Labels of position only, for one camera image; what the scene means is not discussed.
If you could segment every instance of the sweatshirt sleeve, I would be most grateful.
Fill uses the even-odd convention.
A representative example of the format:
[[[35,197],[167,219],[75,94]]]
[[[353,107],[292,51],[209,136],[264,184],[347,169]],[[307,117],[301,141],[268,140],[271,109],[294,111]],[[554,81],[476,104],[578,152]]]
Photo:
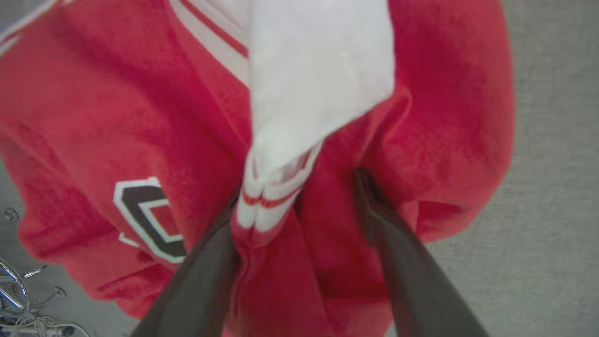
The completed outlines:
[[[499,1],[390,5],[403,101],[382,122],[367,166],[423,240],[441,239],[472,222],[509,166],[507,29]]]
[[[116,301],[127,314],[143,317],[173,272],[119,241],[120,231],[76,186],[19,145],[0,139],[0,155],[25,203],[18,229],[25,249],[61,264],[91,298]]]

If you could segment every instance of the red fleece fabric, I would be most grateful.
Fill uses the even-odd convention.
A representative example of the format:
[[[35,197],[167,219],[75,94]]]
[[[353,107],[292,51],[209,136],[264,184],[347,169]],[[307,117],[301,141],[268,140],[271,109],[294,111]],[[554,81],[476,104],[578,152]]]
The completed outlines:
[[[233,228],[243,265],[232,335],[387,330],[381,266],[353,210],[354,168],[369,169],[425,241],[466,228],[508,168],[500,2],[389,6],[393,97],[325,140],[266,245]],[[59,3],[11,37],[0,58],[0,154],[26,205],[20,240],[91,297],[140,318],[241,184],[248,90],[163,0]],[[135,221],[154,230],[144,236]]]

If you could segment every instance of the white cable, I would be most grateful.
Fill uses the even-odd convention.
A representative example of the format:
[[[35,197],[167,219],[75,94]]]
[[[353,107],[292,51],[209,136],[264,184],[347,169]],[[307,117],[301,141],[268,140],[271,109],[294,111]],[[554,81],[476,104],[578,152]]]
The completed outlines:
[[[91,337],[88,334],[88,332],[85,331],[85,329],[82,328],[79,324],[73,323],[73,322],[68,322],[68,321],[56,324],[56,322],[54,321],[54,318],[52,318],[51,316],[47,316],[47,315],[36,316],[34,314],[28,314],[27,316],[23,316],[23,317],[19,318],[15,322],[15,324],[0,323],[0,327],[13,328],[17,337],[19,336],[20,328],[31,327],[31,326],[33,326],[35,333],[39,337],[46,337],[47,333],[48,333],[48,328],[55,330],[54,334],[52,334],[51,336],[58,336],[58,328],[69,327],[69,326],[72,326],[73,328],[81,331],[81,333],[85,337]]]

